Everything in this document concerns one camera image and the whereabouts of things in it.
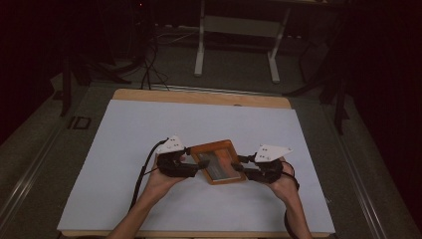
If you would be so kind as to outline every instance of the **white paper sheet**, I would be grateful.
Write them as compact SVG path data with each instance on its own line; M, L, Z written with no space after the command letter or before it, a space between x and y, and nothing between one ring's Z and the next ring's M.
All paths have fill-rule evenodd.
M286 160L301 184L311 231L334 232L294 110L115 100L107 107L58 229L114 228L127 212L150 150L174 134L185 146L231 139L239 155L255 153L260 144L290 147L294 151ZM284 212L284 204L260 183L210 185L198 172L155 205L141 230L280 232L286 231Z

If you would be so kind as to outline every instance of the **white table leg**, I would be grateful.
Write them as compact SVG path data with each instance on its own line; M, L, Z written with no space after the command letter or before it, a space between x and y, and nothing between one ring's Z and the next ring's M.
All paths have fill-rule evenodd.
M205 18L205 0L201 0L201 17L199 20L199 46L196 54L195 77L202 76L202 66L204 65L204 18Z
M276 44L273 50L268 53L268 63L270 65L271 79L273 80L273 83L280 82L279 70L277 69L277 63L276 63L276 56L277 56L277 52L279 51L280 42L283 39L283 34L286 29L286 24L288 23L290 12L291 12L290 8L286 9L283 23L280 24L279 32L277 33Z

